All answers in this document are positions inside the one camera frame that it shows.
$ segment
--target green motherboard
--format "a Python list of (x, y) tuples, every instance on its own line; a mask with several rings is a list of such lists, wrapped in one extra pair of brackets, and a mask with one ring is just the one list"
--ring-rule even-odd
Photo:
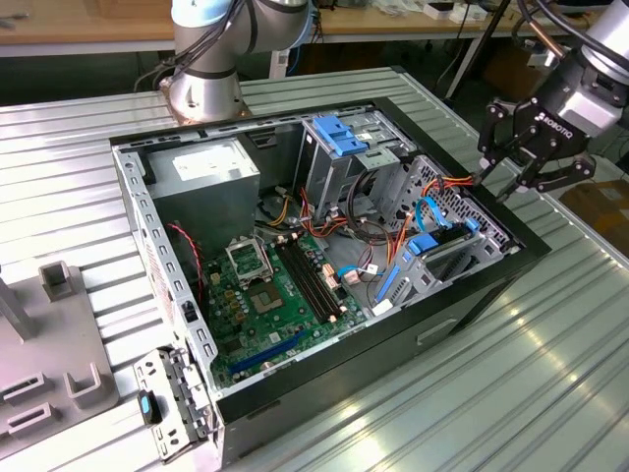
[[(310, 282), (315, 284), (305, 283), (302, 274), (307, 271), (323, 282), (321, 267), (326, 260), (312, 236), (302, 236), (292, 248), (300, 253), (292, 256), (299, 257), (300, 263), (307, 261), (310, 270), (304, 265), (295, 267), (282, 254), (283, 248), (274, 244), (265, 244), (263, 248), (272, 266), (272, 278), (255, 280), (246, 290), (239, 285), (227, 255), (203, 265), (206, 279), (210, 280), (206, 320), (218, 345), (211, 370), (221, 387), (268, 369), (365, 320), (360, 306), (342, 288), (332, 290), (325, 286), (325, 297), (318, 292), (314, 298), (312, 286), (322, 290), (322, 284), (312, 278)], [(234, 252), (232, 257), (241, 275), (244, 270), (261, 265), (251, 252)], [(323, 319), (317, 304), (321, 298), (333, 301), (340, 315), (331, 317), (331, 321)]]

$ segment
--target blue pcie slot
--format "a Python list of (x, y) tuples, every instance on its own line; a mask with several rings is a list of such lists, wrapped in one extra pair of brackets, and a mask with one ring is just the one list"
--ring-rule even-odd
[(253, 367), (257, 364), (261, 364), (262, 362), (272, 359), (273, 357), (281, 354), (283, 352), (288, 351), (289, 349), (297, 346), (300, 338), (305, 334), (305, 331), (299, 331), (293, 337), (289, 337), (288, 339), (283, 340), (279, 344), (274, 345), (273, 347), (269, 347), (268, 349), (259, 352), (258, 354), (248, 357), (240, 362), (237, 362), (233, 366), (229, 367), (230, 374), (236, 374), (240, 371), (246, 371), (248, 368)]

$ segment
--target motherboard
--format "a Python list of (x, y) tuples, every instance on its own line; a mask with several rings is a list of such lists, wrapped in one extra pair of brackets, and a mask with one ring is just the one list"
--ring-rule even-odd
[[(330, 265), (312, 236), (257, 247), (246, 243), (203, 265), (209, 280), (206, 321), (218, 345), (211, 370), (222, 387), (366, 319), (341, 285), (325, 283)], [(257, 250), (263, 251), (262, 260)], [(258, 277), (243, 277), (254, 270)]]

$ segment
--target ram slot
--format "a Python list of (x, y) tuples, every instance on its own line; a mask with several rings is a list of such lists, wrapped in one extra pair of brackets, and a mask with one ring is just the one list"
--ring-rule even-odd
[(276, 250), (295, 285), (313, 309), (316, 319), (324, 324), (329, 322), (330, 316), (340, 316), (340, 309), (299, 247), (287, 245), (277, 247)]
[(316, 270), (313, 269), (304, 252), (297, 245), (293, 245), (290, 252), (297, 261), (297, 264), (304, 268), (306, 276), (312, 281), (314, 288), (321, 297), (326, 309), (329, 310), (332, 315), (339, 316), (341, 311), (336, 304), (336, 300), (332, 297), (330, 290), (318, 276)]

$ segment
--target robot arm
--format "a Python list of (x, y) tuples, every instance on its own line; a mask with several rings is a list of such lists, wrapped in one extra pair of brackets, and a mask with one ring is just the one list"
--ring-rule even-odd
[(313, 23), (311, 0), (173, 0), (170, 105), (182, 121), (218, 121), (245, 109), (236, 60), (292, 48)]
[[(538, 4), (544, 12), (548, 8), (544, 0)], [(532, 26), (537, 31), (535, 22)], [(559, 65), (528, 100), (517, 105), (497, 100), (487, 107), (479, 138), (483, 170), (475, 175), (476, 184), (506, 157), (523, 168), (498, 194), (500, 202), (515, 191), (547, 192), (594, 175), (596, 162), (588, 155), (588, 142), (620, 120), (629, 100), (627, 31), (629, 0), (614, 0), (586, 33), (597, 50), (584, 43), (562, 54)], [(510, 116), (511, 136), (497, 142), (495, 128)], [(548, 162), (566, 157), (574, 157), (571, 165), (542, 172)]]

